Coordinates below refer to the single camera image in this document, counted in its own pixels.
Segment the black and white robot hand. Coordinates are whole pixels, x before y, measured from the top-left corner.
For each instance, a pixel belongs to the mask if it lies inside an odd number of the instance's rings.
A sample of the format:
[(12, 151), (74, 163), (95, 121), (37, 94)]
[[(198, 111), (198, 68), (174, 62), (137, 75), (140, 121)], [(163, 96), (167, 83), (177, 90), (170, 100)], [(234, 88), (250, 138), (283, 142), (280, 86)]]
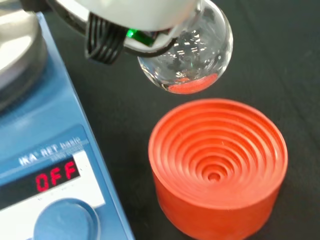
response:
[(21, 0), (26, 12), (53, 11), (85, 37), (85, 57), (111, 65), (122, 51), (156, 57), (202, 10), (199, 0)]

